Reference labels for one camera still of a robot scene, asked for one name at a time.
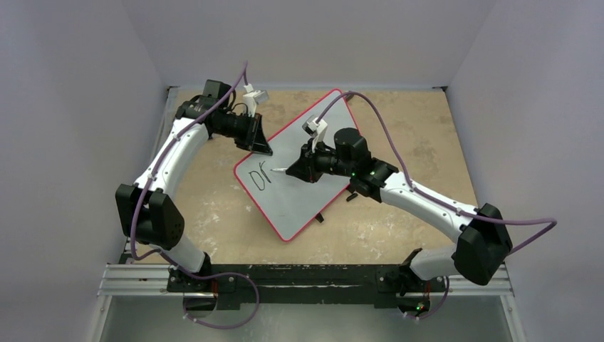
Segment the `black marker cap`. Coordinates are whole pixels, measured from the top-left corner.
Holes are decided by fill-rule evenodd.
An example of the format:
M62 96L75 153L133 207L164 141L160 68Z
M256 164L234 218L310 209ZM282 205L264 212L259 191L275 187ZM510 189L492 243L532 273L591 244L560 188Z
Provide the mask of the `black marker cap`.
M358 196L358 194L357 194L357 193L352 193L351 195L349 195L349 196L346 198L346 201L347 201L347 202L349 202L349 201L351 201L351 200L355 199L357 196Z

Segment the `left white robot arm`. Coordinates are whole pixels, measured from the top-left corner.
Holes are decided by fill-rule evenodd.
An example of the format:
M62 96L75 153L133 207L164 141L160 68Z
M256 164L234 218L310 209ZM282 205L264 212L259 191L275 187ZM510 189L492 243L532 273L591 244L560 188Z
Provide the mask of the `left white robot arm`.
M179 106L169 137L146 171L131 185L121 184L115 193L123 233L130 239L134 260L137 244L147 245L169 263L185 273L184 281L194 291L204 291L212 284L209 255L196 247L184 234L184 217L173 201L175 191L199 149L212 138L231 138L237 148L256 154L272 155L262 128L259 104L268 93L244 85L244 110L236 113L234 87L208 80L203 92Z

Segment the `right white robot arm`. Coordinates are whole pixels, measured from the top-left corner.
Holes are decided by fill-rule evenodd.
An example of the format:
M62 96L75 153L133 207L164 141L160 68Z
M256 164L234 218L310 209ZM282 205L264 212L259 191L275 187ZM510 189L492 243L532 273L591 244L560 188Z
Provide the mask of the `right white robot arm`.
M323 175L347 177L359 195L413 214L452 242L439 249L414 250L401 265L400 281L405 288L416 290L438 276L460 275L480 286L491 281L513 248L495 206L476 208L411 180L394 165L373 157L355 128L340 129L334 142L333 147L305 143L285 173L309 183Z

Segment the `red framed whiteboard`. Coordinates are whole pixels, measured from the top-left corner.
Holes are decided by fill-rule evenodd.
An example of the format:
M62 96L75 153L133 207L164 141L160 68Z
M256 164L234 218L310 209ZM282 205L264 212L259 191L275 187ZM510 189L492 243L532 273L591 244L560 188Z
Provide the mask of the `red framed whiteboard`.
M250 154L236 163L234 175L281 240L288 242L308 226L349 185L347 177L323 175L316 183L303 182L275 168L292 165L310 135L303 124L342 93L335 88L317 100L277 133L268 143L273 155Z

